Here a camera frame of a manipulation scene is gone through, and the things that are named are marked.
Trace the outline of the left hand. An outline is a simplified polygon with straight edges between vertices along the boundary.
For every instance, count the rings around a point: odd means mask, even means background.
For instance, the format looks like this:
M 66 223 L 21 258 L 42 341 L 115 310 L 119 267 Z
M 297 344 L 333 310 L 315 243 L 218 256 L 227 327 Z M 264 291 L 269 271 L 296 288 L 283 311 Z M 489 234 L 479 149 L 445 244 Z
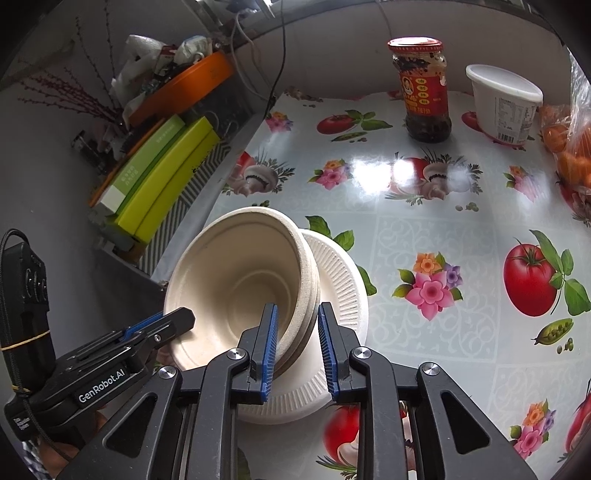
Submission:
M 107 422 L 107 417 L 100 411 L 94 413 L 92 435 L 95 436 Z M 73 446 L 57 442 L 53 448 L 44 439 L 39 441 L 39 457 L 44 468 L 52 479 L 56 479 L 60 472 L 68 465 L 68 458 L 74 458 L 79 450 Z

